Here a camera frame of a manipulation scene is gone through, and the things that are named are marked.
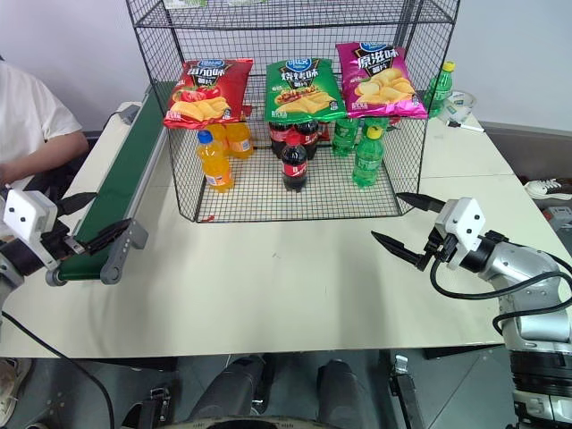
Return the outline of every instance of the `white table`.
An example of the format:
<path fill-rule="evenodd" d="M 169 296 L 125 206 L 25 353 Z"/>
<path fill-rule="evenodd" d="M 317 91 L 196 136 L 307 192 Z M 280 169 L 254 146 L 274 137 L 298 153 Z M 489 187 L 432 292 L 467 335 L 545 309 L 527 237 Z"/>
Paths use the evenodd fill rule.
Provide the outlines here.
<path fill-rule="evenodd" d="M 71 192 L 93 190 L 96 165 L 113 160 L 127 131 L 118 119 L 110 121 Z M 421 192 L 475 197 L 487 228 L 568 258 L 485 134 L 431 120 L 422 176 Z M 149 240 L 143 251 L 130 252 L 119 284 L 52 288 L 36 273 L 4 309 L 75 358 L 444 347 L 501 339 L 491 326 L 496 300 L 439 295 L 428 272 L 393 257 L 369 233 L 385 232 L 421 251 L 435 214 L 191 223 L 178 213 L 164 151 L 137 217 Z M 490 289 L 462 270 L 443 269 L 440 281 L 454 290 Z M 8 322 L 0 355 L 50 356 Z"/>

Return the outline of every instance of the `gray pants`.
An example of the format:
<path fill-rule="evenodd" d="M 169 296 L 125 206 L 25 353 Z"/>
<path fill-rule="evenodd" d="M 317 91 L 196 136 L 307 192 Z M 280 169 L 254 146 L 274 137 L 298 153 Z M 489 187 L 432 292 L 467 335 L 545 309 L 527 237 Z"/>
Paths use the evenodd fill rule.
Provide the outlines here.
<path fill-rule="evenodd" d="M 204 417 L 248 416 L 264 362 L 260 357 L 241 358 L 227 366 L 198 400 L 189 420 Z M 357 377 L 345 362 L 331 360 L 318 375 L 317 420 L 342 429 L 371 427 Z"/>

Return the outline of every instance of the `wire mesh shelf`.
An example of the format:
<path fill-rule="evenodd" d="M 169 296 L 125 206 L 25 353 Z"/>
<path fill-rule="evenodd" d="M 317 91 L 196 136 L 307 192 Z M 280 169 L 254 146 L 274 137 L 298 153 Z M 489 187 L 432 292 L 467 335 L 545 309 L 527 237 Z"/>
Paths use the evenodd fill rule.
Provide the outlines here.
<path fill-rule="evenodd" d="M 172 173 L 179 210 L 194 222 L 258 222 L 403 215 L 409 206 L 396 192 L 419 185 L 426 121 L 402 119 L 386 133 L 377 183 L 367 189 L 351 181 L 353 156 L 332 156 L 323 145 L 309 162 L 300 192 L 282 185 L 281 163 L 270 150 L 264 118 L 265 68 L 300 57 L 332 60 L 340 78 L 337 43 L 369 41 L 404 46 L 409 77 L 420 94 L 442 67 L 457 19 L 459 0 L 267 0 L 228 6 L 167 10 L 163 1 L 127 0 L 153 90 L 166 110 L 181 64 L 192 59 L 254 58 L 245 105 L 257 150 L 232 159 L 235 187 L 209 189 L 195 155 L 196 132 L 169 130 Z"/>

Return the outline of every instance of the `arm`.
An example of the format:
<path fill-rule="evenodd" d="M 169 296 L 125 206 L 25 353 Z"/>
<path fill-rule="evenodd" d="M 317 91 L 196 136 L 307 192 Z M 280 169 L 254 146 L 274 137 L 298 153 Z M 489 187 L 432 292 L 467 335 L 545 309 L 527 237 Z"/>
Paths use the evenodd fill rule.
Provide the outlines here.
<path fill-rule="evenodd" d="M 36 152 L 0 164 L 0 186 L 52 170 L 87 151 L 88 141 L 81 131 L 53 137 Z"/>

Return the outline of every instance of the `potato chips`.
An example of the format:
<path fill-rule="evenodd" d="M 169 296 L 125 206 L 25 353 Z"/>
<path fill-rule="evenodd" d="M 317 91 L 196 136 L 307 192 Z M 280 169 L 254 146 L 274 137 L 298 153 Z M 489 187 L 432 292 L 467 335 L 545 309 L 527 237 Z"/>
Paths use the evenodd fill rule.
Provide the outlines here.
<path fill-rule="evenodd" d="M 345 115 L 331 60 L 298 58 L 266 67 L 267 121 L 332 121 Z"/>
<path fill-rule="evenodd" d="M 252 60 L 187 61 L 175 85 L 167 128 L 203 129 L 213 122 L 238 122 Z"/>
<path fill-rule="evenodd" d="M 348 116 L 410 116 L 426 118 L 404 61 L 405 51 L 372 43 L 337 45 L 342 93 Z"/>

